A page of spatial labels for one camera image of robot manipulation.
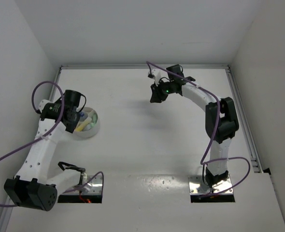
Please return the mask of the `yellow highlighter pen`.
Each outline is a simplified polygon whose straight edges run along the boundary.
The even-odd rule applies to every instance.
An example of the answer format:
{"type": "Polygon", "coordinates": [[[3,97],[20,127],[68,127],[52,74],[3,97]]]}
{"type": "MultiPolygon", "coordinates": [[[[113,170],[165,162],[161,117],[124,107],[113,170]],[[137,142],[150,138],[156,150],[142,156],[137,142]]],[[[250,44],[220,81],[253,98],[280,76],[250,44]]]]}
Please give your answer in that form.
{"type": "Polygon", "coordinates": [[[90,120],[83,121],[79,126],[76,127],[75,131],[81,132],[89,123],[90,120]]]}

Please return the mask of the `green highlighter pen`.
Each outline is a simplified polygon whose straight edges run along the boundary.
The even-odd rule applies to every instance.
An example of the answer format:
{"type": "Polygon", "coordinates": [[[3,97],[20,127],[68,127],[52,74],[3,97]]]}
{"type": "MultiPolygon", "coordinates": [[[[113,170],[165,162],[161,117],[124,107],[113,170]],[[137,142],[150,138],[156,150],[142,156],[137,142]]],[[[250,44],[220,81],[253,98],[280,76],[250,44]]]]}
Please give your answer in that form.
{"type": "Polygon", "coordinates": [[[94,113],[92,116],[91,116],[91,123],[93,124],[96,124],[97,123],[97,120],[98,120],[98,115],[96,113],[94,113]]]}

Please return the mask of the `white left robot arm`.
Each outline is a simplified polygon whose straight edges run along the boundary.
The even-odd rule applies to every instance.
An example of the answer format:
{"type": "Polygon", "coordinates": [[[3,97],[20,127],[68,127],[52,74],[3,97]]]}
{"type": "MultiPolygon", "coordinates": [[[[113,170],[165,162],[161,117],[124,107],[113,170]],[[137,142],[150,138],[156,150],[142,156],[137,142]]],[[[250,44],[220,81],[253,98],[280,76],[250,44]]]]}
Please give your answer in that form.
{"type": "Polygon", "coordinates": [[[56,146],[64,132],[73,133],[80,119],[78,106],[83,94],[66,90],[55,102],[43,100],[39,105],[40,121],[35,144],[4,190],[16,206],[50,211],[60,194],[80,185],[86,170],[60,161],[62,172],[48,178],[49,166],[56,146]]]}

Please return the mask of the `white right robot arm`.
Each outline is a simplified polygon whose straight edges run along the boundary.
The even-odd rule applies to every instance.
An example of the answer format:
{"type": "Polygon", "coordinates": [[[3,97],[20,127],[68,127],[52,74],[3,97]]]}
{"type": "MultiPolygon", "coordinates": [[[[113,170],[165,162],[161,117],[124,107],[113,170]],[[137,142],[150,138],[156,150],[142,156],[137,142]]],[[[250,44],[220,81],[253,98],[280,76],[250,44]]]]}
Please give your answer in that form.
{"type": "Polygon", "coordinates": [[[201,158],[204,169],[203,182],[212,187],[228,177],[228,151],[232,138],[239,129],[238,117],[232,98],[220,98],[199,86],[191,76],[185,77],[180,65],[163,69],[148,63],[151,85],[151,103],[162,103],[176,93],[191,100],[205,113],[205,130],[210,138],[201,158]]]}

